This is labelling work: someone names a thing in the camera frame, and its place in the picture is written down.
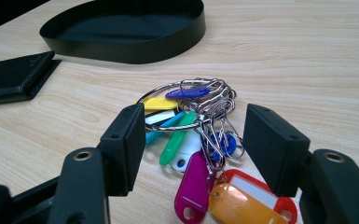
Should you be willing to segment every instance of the dark blue key tag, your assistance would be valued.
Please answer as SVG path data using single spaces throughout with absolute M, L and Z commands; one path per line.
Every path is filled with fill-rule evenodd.
M 230 157 L 235 149 L 237 148 L 237 141 L 235 140 L 234 136 L 232 136 L 232 134 L 230 133 L 226 133 L 226 139 L 227 139 L 227 143 L 225 143 L 225 138 L 222 138 L 220 140 L 220 148 L 222 149 L 223 154 L 225 155 L 225 157 Z M 214 142 L 214 144 L 216 144 L 216 139 L 214 138 L 214 135 L 211 135 L 211 140 Z M 219 153 L 217 153 L 216 151 L 214 151 L 213 148 L 211 148 L 211 153 L 212 156 L 211 158 L 215 161 L 221 161 L 221 157 L 219 155 Z
M 192 87 L 188 89 L 180 88 L 169 91 L 165 98 L 167 99 L 194 99 L 209 94 L 211 90 L 208 87 Z

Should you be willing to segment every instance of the green key tag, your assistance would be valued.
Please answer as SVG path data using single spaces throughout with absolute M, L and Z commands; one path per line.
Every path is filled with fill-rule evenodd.
M 187 114 L 179 121 L 178 126 L 189 125 L 194 122 L 194 118 L 196 114 L 194 111 L 189 111 Z M 184 131 L 176 131 L 174 132 L 170 139 L 168 140 L 167 145 L 159 157 L 159 164 L 162 166 L 167 165 L 171 162 L 171 160 L 175 157 L 175 154 L 179 147 L 181 146 L 185 136 L 187 134 L 187 130 Z

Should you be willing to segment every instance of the plastic key tag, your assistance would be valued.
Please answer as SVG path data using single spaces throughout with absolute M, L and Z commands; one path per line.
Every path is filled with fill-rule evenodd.
M 188 162 L 179 190 L 176 193 L 174 209 L 184 223 L 200 223 L 208 210 L 208 189 L 214 185 L 214 177 L 206 184 L 208 177 L 206 160 L 201 151 L 194 153 Z
M 225 139 L 222 138 L 220 140 L 220 147 L 222 148 L 223 154 L 227 157 L 227 156 L 231 156 L 234 153 L 235 149 L 237 148 L 237 141 L 230 133 L 226 133 L 226 137 L 227 137 L 227 145 Z M 216 139 L 214 138 L 213 135 L 211 135 L 211 139 L 214 143 L 216 143 Z M 213 148 L 211 152 L 212 152 L 212 159 L 214 159 L 215 161 L 222 160 L 222 158 L 220 158 L 220 155 L 217 152 L 215 152 Z
M 176 113 L 175 110 L 158 110 L 153 113 L 145 115 L 145 123 L 149 125 L 160 125 L 175 117 Z
M 171 127 L 173 125 L 176 125 L 182 117 L 184 117 L 186 114 L 186 112 L 182 111 L 179 114 L 175 115 L 173 118 L 165 121 L 163 124 L 161 124 L 161 127 L 163 128 L 167 128 L 167 127 Z M 154 141 L 156 141 L 156 139 L 158 139 L 160 136 L 164 135 L 165 132 L 157 132 L 157 131 L 151 131 L 149 133 L 146 134 L 146 145 L 149 145 L 151 143 L 153 143 Z
M 196 114 L 194 113 L 194 111 L 186 112 L 186 115 L 179 121 L 178 126 L 192 124 L 195 117 Z M 162 150 L 161 156 L 159 157 L 160 165 L 165 166 L 173 160 L 173 157 L 175 157 L 177 150 L 182 145 L 186 134 L 187 131 L 173 132 L 170 139 L 168 140 L 167 145 Z
M 201 150 L 201 141 L 199 135 L 194 130 L 188 130 L 179 147 L 175 157 L 171 161 L 174 170 L 184 172 L 187 168 L 191 155 Z
M 178 89 L 165 94 L 167 99 L 194 99 L 207 95 L 211 90 L 208 87 L 192 87 Z
M 297 209 L 292 199 L 276 197 L 267 184 L 235 169 L 226 170 L 217 180 L 218 184 L 229 183 L 254 199 L 266 205 L 270 210 L 284 217 L 289 224 L 297 222 Z
M 175 100 L 163 97 L 150 97 L 144 100 L 145 110 L 169 110 L 178 107 Z
M 287 223 L 281 215 L 229 183 L 217 185 L 212 189 L 209 209 L 222 223 Z

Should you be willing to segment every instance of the magenta key tag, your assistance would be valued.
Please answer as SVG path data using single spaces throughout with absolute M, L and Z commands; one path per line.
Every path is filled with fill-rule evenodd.
M 201 223 L 205 217 L 209 201 L 206 185 L 208 174 L 202 152 L 194 153 L 188 162 L 174 202 L 175 213 L 183 223 Z M 214 177 L 210 178 L 208 184 L 209 189 L 212 189 Z

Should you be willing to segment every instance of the key ring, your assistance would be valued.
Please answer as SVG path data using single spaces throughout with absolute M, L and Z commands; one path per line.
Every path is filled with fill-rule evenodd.
M 136 104 L 142 103 L 145 99 L 147 99 L 147 97 L 153 95 L 153 94 L 157 94 L 159 92 L 162 91 L 166 91 L 170 88 L 173 87 L 180 87 L 181 91 L 183 90 L 185 85 L 192 85 L 195 87 L 200 87 L 200 86 L 207 86 L 208 88 L 211 88 L 211 99 L 206 99 L 206 100 L 221 100 L 222 98 L 225 97 L 225 95 L 223 94 L 223 92 L 225 94 L 228 95 L 229 98 L 233 99 L 237 96 L 236 92 L 234 90 L 232 90 L 224 80 L 222 79 L 217 79 L 217 78 L 213 78 L 213 79 L 207 79 L 207 78 L 195 78 L 195 79 L 185 79 L 185 80 L 181 80 L 181 81 L 177 81 L 177 82 L 173 82 L 173 83 L 168 83 L 162 86 L 159 86 L 157 88 L 155 88 L 152 91 L 149 91 L 148 93 L 146 93 L 144 96 L 142 96 L 137 102 Z M 212 102 L 210 104 L 210 106 L 216 106 L 219 105 L 216 102 Z M 232 110 L 234 110 L 234 107 L 227 110 L 226 112 L 230 113 L 232 112 Z M 214 118 L 222 118 L 224 117 L 224 114 L 221 115 L 214 115 Z M 150 125 L 150 124 L 146 124 L 145 128 L 148 129 L 149 131 L 158 131 L 158 132 L 175 132 L 175 131 L 185 131 L 185 130 L 190 130 L 190 129 L 196 129 L 199 128 L 202 124 L 207 123 L 207 122 L 211 122 L 212 117 L 209 117 L 208 119 L 204 119 L 201 123 L 193 123 L 193 124 L 188 124 L 188 125 L 183 125 L 183 126 L 179 126 L 179 127 L 160 127 L 158 125 Z

